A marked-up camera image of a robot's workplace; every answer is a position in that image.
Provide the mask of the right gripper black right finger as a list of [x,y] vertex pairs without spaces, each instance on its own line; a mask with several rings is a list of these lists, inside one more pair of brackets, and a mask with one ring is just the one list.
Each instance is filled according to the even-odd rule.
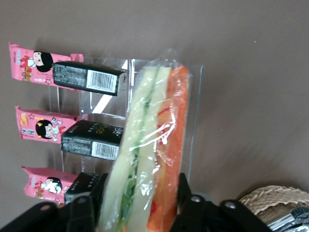
[[179,174],[178,213],[171,232],[270,232],[246,206],[225,200],[219,206],[193,194],[184,173]]

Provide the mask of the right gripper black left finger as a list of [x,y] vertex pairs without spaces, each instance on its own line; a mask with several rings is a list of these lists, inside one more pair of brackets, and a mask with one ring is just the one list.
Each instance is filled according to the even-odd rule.
[[64,194],[65,205],[42,202],[19,215],[2,232],[95,232],[107,174],[80,173]]

